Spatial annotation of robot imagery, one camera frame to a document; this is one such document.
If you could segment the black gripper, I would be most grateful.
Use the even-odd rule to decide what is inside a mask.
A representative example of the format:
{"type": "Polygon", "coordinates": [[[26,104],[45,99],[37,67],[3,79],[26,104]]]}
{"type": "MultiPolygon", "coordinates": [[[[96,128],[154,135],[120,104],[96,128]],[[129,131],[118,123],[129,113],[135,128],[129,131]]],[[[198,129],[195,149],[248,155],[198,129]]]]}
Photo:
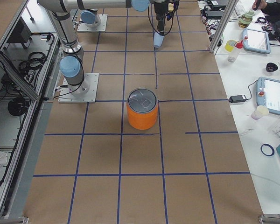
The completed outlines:
{"type": "Polygon", "coordinates": [[[167,0],[154,0],[154,12],[156,13],[156,19],[158,21],[157,32],[160,36],[165,35],[165,15],[168,11],[168,1],[167,0]]]}

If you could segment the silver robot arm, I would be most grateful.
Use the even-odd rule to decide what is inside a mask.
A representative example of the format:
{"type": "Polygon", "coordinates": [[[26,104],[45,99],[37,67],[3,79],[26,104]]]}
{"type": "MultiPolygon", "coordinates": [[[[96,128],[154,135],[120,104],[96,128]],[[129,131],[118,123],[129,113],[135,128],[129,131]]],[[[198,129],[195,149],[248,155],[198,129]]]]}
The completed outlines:
{"type": "MultiPolygon", "coordinates": [[[[98,26],[101,20],[98,16],[98,9],[86,9],[82,1],[78,1],[79,9],[82,9],[81,20],[89,24],[89,26],[98,26]]],[[[156,13],[156,19],[158,21],[157,31],[161,36],[165,36],[165,16],[168,13],[168,0],[126,0],[125,8],[133,8],[137,12],[143,12],[149,9],[150,4],[154,5],[154,12],[156,13]]]]}
{"type": "Polygon", "coordinates": [[[100,18],[95,14],[99,8],[133,8],[138,12],[148,9],[150,0],[41,0],[51,19],[64,53],[59,67],[67,86],[65,93],[58,97],[63,103],[95,102],[97,92],[97,73],[85,73],[83,68],[84,50],[77,39],[77,33],[71,21],[70,11],[80,9],[91,14],[85,20],[91,26],[100,25],[100,18]]]}

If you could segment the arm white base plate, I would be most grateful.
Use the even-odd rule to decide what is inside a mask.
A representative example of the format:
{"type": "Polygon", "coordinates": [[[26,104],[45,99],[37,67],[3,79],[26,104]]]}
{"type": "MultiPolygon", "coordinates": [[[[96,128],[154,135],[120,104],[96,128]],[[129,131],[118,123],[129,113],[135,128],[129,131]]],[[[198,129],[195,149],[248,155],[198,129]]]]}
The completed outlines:
{"type": "Polygon", "coordinates": [[[77,32],[105,32],[107,25],[107,14],[81,14],[77,26],[77,32]]]}
{"type": "Polygon", "coordinates": [[[71,85],[68,85],[66,79],[63,79],[65,88],[61,89],[61,96],[58,97],[59,103],[95,103],[98,89],[99,74],[98,73],[85,73],[84,82],[74,91],[71,85]]]}

